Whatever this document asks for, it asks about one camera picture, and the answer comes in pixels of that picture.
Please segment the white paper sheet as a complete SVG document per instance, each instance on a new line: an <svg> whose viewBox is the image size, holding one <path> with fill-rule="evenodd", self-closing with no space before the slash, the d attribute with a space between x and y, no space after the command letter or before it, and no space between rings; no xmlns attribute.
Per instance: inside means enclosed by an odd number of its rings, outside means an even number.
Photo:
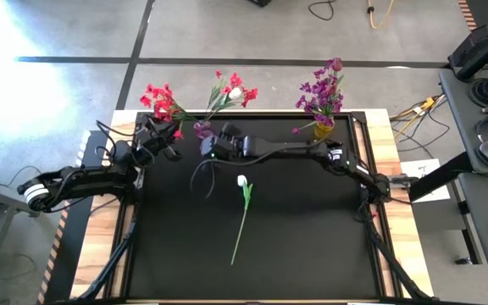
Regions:
<svg viewBox="0 0 488 305"><path fill-rule="evenodd" d="M437 158L401 162L402 172L408 177L423 178L439 167L440 161ZM442 186L420 199L412 199L412 202L433 202L450 198L447 186Z"/></svg>

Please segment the pink glass vase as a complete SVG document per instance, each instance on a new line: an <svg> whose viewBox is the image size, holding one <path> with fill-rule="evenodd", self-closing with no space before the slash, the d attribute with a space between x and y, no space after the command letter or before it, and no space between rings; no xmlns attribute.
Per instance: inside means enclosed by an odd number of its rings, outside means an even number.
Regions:
<svg viewBox="0 0 488 305"><path fill-rule="evenodd" d="M214 134L211 122L208 120L198 120L194 123L193 128L197 138L203 140Z"/></svg>

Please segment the purple flower bunch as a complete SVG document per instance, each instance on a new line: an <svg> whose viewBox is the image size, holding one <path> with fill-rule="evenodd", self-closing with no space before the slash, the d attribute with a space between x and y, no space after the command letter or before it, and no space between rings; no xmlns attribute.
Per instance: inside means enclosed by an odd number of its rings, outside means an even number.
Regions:
<svg viewBox="0 0 488 305"><path fill-rule="evenodd" d="M298 134L301 130L313 126L316 129L332 131L335 126L334 116L340 113L343 105L343 95L339 88L339 77L336 70L327 68L313 72L315 82L301 84L299 90L303 95L297 100L296 108L302 109L305 114L313 116L313 122L299 128L293 128L292 133Z"/></svg>
<svg viewBox="0 0 488 305"><path fill-rule="evenodd" d="M297 101L296 107L302 108L305 113L312 114L316 122L330 125L334 120L332 114L334 102L331 93L332 85L329 84L326 68L313 72L316 82L301 84L300 91L304 92Z"/></svg>

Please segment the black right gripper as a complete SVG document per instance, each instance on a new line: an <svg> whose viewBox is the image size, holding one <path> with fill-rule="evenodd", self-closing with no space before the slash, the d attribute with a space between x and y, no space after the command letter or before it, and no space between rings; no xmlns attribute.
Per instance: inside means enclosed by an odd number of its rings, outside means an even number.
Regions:
<svg viewBox="0 0 488 305"><path fill-rule="evenodd" d="M240 129L227 122L221 129L222 136L239 136ZM240 137L231 137L225 139L222 137L208 136L204 138L200 145L200 153L203 157L208 157L212 154L222 160L233 160L243 157L243 139Z"/></svg>

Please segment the black electronic device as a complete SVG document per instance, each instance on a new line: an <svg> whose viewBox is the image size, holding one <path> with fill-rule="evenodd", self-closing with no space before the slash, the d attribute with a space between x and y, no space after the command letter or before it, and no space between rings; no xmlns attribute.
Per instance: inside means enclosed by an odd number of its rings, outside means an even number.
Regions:
<svg viewBox="0 0 488 305"><path fill-rule="evenodd" d="M471 80L488 65L488 24L471 30L447 59L457 79Z"/></svg>

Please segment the red flower bunch grassy leaves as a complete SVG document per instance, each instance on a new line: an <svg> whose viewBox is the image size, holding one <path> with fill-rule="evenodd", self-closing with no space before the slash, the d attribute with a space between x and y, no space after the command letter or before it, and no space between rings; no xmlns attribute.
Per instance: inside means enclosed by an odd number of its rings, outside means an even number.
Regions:
<svg viewBox="0 0 488 305"><path fill-rule="evenodd" d="M243 79L236 72L233 72L229 77L219 69L216 69L214 73L216 82L208 99L207 114L204 120L210 120L216 113L227 108L235 106L246 108L251 101L258 97L258 89L245 87ZM242 89L243 93L238 99L230 100L228 93L237 86Z"/></svg>

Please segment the yellow glass vase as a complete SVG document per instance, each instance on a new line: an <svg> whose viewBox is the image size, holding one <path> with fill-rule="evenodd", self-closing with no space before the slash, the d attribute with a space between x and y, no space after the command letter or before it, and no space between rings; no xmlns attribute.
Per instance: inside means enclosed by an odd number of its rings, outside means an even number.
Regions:
<svg viewBox="0 0 488 305"><path fill-rule="evenodd" d="M332 134L334 128L335 128L334 122L332 122L330 125L317 122L313 130L314 138L316 140L324 140Z"/></svg>

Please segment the black desk foot bar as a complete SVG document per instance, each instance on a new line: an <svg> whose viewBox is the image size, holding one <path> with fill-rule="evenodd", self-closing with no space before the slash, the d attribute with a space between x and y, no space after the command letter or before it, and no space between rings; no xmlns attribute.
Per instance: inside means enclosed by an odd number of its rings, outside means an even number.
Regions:
<svg viewBox="0 0 488 305"><path fill-rule="evenodd" d="M411 202L415 202L421 197L455 180L459 174L471 172L472 170L473 167L468 154L462 152L443 164L440 168L435 169L425 177L419 178L416 182L412 183L408 192L409 199Z"/></svg>

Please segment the maroon tulip green stem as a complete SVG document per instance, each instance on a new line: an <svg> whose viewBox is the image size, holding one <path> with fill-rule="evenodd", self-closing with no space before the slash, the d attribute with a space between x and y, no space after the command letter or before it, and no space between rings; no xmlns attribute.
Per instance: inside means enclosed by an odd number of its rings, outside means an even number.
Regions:
<svg viewBox="0 0 488 305"><path fill-rule="evenodd" d="M338 75L343 68L343 64L340 58L332 58L327 62L326 70L328 74L329 84L336 85L340 80Z"/></svg>

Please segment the black aluminium table frame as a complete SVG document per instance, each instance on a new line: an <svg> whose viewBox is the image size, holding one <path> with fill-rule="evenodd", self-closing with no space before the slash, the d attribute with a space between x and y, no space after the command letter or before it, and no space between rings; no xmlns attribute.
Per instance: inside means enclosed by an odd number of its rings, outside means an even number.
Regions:
<svg viewBox="0 0 488 305"><path fill-rule="evenodd" d="M116 110L110 127L122 132L129 132L135 128L135 121L139 110ZM384 108L369 108L369 109L349 109L346 112L353 114L362 114L361 117L366 118L366 127L364 123L358 123L354 119L354 127L357 132L357 142L359 153L361 157L374 157L375 168L384 175L399 175L402 173L401 161L395 138L392 134L391 124L388 119L387 110ZM274 117L275 114L295 114L297 117L303 116L300 110L223 110L222 114L257 114L263 115L262 118ZM365 134L370 139L371 152L364 152L365 150ZM398 200L408 201L409 191L403 189L395 189L391 191L391 195ZM78 264L75 269L73 283L69 292L65 292L65 297L78 297L83 292L86 292L89 285L95 280L101 272L105 263L108 262L109 256L113 249L117 246L115 242L119 242L122 236L127 232L127 227L130 224L132 213L135 208L132 205L122 204L113 195L105 195L104 197L95 196L92 199L92 204L87 212L93 211L95 208L101 207L103 204L113 200L108 205L96 210L91 216L88 216L86 221L85 234L82 238L80 248L80 256ZM70 233L71 230L71 212L78 211L78 205L74 208L69 208L66 215L65 232ZM379 233L383 236L391 238L393 246L393 253L396 259L408 273L409 277L417 284L417 286L427 295L434 295L433 288L430 282L429 271L424 259L423 248L421 246L418 228L413 214L413 208L409 204L402 202L391 201L386 203L382 212L380 208L372 206L370 211L377 212L378 216L374 219L374 225ZM63 228L63 219L59 222L59 228ZM388 226L387 229L380 228L380 220L385 220ZM395 296L395 275L387 266L385 257L380 255L381 275L384 281L383 286L386 288L387 296ZM104 292L108 293L109 297L123 296L123 280L125 263L128 263L130 254L123 255L123 261L116 265L115 275L109 277L106 285L102 286L97 298L101 298Z"/></svg>

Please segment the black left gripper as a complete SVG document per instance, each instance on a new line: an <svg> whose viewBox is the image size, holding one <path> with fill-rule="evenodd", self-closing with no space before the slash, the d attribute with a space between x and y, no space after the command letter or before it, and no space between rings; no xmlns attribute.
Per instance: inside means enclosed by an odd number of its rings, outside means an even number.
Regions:
<svg viewBox="0 0 488 305"><path fill-rule="evenodd" d="M171 147L172 136L180 136L180 121L156 122L150 114L139 114L136 127L134 156L137 159L152 159L162 151L171 162L182 159L182 156Z"/></svg>

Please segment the red flower bunch long stems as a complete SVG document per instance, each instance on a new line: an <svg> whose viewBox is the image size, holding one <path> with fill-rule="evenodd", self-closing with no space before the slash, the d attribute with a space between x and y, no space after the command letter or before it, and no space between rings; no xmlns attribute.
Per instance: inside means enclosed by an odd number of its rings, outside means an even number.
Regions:
<svg viewBox="0 0 488 305"><path fill-rule="evenodd" d="M140 102L144 107L153 110L153 117L156 122L176 123L178 128L175 132L175 138L184 138L181 130L183 122L192 119L192 117L174 100L173 92L168 83L161 87L148 84Z"/></svg>

